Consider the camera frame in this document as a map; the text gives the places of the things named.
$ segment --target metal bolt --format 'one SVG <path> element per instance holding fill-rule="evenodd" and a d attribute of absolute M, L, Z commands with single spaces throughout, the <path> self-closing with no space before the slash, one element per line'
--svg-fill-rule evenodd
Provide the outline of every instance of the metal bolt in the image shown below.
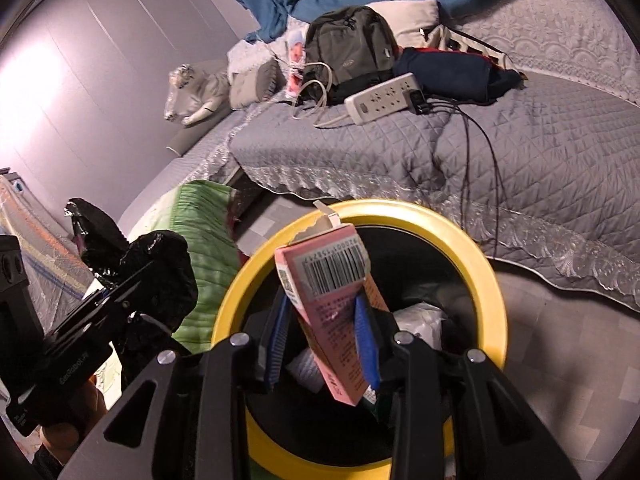
<path fill-rule="evenodd" d="M 399 345 L 409 345 L 414 341 L 414 335 L 411 332 L 402 330 L 401 332 L 396 332 L 394 341 Z"/>
<path fill-rule="evenodd" d="M 248 344 L 249 341 L 251 341 L 251 338 L 244 332 L 237 332 L 229 338 L 231 346 L 244 346 Z"/>
<path fill-rule="evenodd" d="M 482 350 L 472 348 L 466 353 L 466 356 L 472 363 L 482 363 L 486 359 L 486 355 Z"/>
<path fill-rule="evenodd" d="M 170 365 L 175 361 L 175 352 L 173 350 L 162 350 L 158 354 L 158 362 L 161 365 Z"/>

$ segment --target gray cushion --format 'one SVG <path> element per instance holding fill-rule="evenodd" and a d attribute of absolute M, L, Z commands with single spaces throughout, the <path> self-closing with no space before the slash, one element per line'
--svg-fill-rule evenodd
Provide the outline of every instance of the gray cushion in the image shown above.
<path fill-rule="evenodd" d="M 278 62 L 273 58 L 257 68 L 237 74 L 229 94 L 233 110 L 271 97 L 276 89 L 277 76 Z"/>

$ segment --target white plush toy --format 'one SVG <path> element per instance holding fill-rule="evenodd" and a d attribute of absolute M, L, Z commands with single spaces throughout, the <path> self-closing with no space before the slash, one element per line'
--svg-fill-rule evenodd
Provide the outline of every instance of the white plush toy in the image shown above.
<path fill-rule="evenodd" d="M 190 64 L 169 72 L 169 97 L 164 106 L 164 118 L 174 121 L 178 116 L 189 126 L 209 117 L 229 96 L 226 72 L 209 74 Z"/>

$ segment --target white power strip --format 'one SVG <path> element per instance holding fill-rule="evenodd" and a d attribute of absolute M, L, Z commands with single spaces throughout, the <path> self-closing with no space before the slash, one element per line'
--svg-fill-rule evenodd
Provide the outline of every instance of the white power strip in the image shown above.
<path fill-rule="evenodd" d="M 409 72 L 347 97 L 344 105 L 354 123 L 368 123 L 404 110 L 408 105 L 402 92 L 419 89 L 414 75 Z"/>

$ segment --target pink box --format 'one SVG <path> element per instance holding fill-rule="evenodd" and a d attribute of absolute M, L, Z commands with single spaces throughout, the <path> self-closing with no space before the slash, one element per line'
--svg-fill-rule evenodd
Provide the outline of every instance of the pink box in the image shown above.
<path fill-rule="evenodd" d="M 387 308 L 354 225 L 339 223 L 335 213 L 323 216 L 277 248 L 274 258 L 329 390 L 336 400 L 355 406 L 369 385 L 356 352 L 353 300 L 365 284 L 372 306 Z"/>

